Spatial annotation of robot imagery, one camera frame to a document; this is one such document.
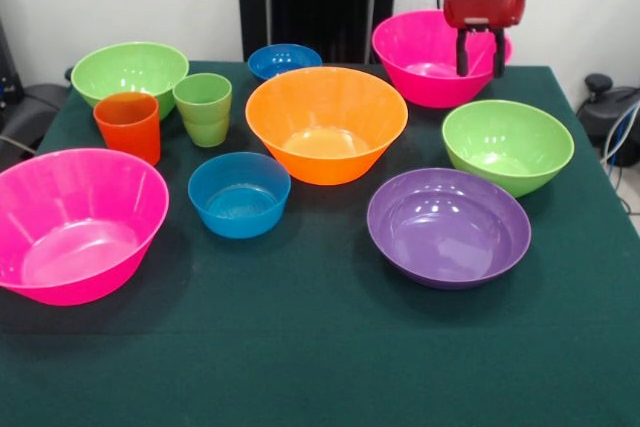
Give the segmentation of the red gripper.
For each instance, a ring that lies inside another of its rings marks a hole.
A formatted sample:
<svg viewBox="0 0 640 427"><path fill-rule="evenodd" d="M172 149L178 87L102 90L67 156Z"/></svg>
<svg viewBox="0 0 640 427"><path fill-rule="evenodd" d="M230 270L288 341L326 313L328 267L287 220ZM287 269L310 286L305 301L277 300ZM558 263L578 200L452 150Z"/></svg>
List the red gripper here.
<svg viewBox="0 0 640 427"><path fill-rule="evenodd" d="M495 53L493 75L501 78L505 71L505 32L503 28L518 25L524 14L526 0L444 0L443 13L447 23L457 30L456 72L467 76L469 72L466 48L466 28L493 29Z"/></svg>

